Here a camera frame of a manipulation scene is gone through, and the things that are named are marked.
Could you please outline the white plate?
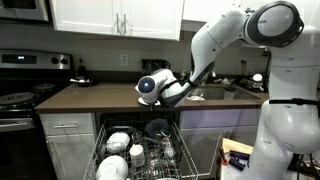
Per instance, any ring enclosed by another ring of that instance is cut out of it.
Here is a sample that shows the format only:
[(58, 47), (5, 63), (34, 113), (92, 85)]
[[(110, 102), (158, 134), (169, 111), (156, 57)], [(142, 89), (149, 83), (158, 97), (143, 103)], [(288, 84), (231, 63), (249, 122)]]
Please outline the white plate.
[(151, 105), (154, 105), (154, 106), (160, 106), (161, 103), (157, 100), (156, 102), (146, 102), (142, 97), (139, 97), (138, 98), (138, 103), (140, 103), (141, 105), (145, 105), (145, 106), (151, 106)]

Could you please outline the kitchen sink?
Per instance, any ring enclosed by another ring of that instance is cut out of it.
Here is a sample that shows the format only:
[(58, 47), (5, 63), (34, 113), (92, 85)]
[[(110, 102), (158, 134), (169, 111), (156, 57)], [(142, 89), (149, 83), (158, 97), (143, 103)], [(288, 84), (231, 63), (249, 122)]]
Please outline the kitchen sink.
[(238, 86), (200, 86), (194, 89), (188, 100), (258, 100), (259, 96)]

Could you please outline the white bowl left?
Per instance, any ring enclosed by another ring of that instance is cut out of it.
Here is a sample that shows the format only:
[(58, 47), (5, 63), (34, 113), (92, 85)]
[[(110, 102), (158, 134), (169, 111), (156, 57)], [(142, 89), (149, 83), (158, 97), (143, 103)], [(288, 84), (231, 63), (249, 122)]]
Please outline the white bowl left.
[(110, 153), (118, 153), (125, 150), (129, 145), (130, 137), (125, 132), (115, 132), (107, 140), (107, 151)]

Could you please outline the white bowl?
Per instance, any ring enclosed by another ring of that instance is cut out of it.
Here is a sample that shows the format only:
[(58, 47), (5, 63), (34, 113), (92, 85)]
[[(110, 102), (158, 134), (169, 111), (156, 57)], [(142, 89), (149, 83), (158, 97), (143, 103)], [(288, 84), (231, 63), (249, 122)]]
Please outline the white bowl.
[(126, 180), (128, 170), (128, 164), (121, 156), (112, 155), (100, 163), (96, 180)]
[(130, 137), (125, 132), (115, 132), (107, 140), (107, 151), (110, 153), (118, 153), (125, 150), (129, 145)]

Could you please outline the white printed mug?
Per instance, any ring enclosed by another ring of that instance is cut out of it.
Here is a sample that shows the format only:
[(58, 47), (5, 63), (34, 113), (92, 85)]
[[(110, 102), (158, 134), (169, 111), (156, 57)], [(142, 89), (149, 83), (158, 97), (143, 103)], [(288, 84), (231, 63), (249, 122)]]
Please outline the white printed mug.
[(144, 165), (145, 157), (142, 145), (133, 144), (129, 150), (129, 154), (131, 157), (131, 163), (134, 167), (141, 167)]

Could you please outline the white upper cabinets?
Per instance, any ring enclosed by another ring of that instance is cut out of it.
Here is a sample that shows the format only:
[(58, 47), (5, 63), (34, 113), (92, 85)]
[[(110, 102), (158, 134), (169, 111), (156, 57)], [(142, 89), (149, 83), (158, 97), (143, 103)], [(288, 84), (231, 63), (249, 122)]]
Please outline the white upper cabinets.
[(49, 0), (57, 31), (178, 41), (184, 0)]

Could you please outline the white bowl right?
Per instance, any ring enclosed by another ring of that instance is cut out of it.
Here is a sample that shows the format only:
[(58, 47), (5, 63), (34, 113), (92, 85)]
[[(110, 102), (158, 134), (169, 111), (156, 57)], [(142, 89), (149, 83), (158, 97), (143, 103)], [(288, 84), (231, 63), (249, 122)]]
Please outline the white bowl right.
[(112, 155), (100, 163), (96, 180), (126, 180), (128, 170), (128, 164), (121, 156)]

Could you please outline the white lower cabinet drawers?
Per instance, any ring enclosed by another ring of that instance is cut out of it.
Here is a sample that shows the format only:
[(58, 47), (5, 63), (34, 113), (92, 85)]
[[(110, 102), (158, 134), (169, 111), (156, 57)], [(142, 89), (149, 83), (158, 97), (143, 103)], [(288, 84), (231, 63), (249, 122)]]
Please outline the white lower cabinet drawers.
[(41, 114), (58, 180), (82, 180), (95, 145), (92, 113)]

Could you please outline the black stainless stove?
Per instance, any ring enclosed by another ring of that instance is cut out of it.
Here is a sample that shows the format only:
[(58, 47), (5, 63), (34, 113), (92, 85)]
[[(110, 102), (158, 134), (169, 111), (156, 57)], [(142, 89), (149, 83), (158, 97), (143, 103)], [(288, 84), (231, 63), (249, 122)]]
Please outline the black stainless stove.
[(0, 180), (56, 180), (35, 107), (74, 76), (69, 54), (0, 50)]

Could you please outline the white wall outlet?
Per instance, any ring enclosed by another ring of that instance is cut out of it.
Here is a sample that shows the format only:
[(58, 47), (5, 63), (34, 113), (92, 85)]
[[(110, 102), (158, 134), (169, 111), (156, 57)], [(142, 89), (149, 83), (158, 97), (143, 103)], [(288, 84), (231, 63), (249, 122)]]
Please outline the white wall outlet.
[(121, 54), (120, 55), (120, 61), (122, 66), (128, 65), (128, 55), (127, 54)]

